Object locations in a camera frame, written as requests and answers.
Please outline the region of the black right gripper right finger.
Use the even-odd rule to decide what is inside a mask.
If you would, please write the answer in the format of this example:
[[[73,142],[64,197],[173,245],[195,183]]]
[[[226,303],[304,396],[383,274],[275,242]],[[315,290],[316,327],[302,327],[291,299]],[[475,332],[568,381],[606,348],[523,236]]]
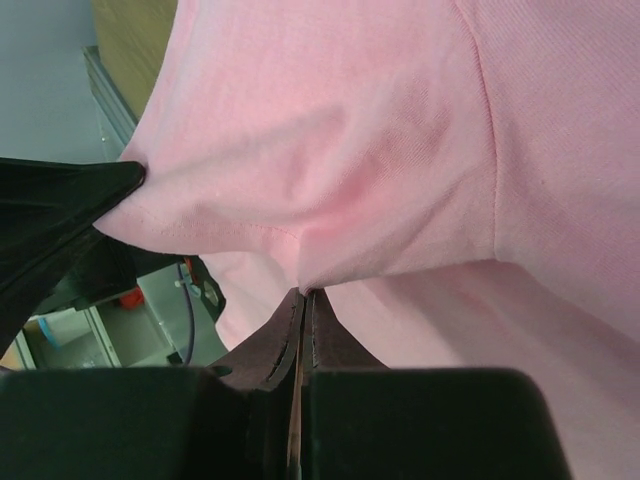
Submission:
[[[305,302],[306,479],[567,479],[545,398],[508,368],[392,369]]]

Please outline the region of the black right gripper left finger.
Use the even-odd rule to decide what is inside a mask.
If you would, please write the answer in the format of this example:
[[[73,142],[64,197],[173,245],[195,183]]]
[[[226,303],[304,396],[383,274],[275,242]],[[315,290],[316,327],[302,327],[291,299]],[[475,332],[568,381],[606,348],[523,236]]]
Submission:
[[[5,479],[297,479],[305,299],[207,367],[1,378]]]

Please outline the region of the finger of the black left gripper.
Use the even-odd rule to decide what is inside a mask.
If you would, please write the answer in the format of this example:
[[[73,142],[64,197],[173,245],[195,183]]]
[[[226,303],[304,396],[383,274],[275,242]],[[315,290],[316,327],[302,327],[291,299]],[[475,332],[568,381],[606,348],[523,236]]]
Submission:
[[[121,199],[22,213],[17,231],[1,236],[1,348],[8,349],[28,318],[103,235],[94,223]]]
[[[139,188],[137,162],[69,164],[1,160],[1,238],[22,240],[38,226],[90,224]]]

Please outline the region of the pink t shirt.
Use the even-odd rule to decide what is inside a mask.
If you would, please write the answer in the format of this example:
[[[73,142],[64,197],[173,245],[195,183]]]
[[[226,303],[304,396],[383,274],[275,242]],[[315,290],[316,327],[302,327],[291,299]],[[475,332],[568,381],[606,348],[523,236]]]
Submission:
[[[573,475],[639,475],[639,5],[182,1],[98,221],[202,258],[236,347],[291,288],[395,367],[505,366]]]

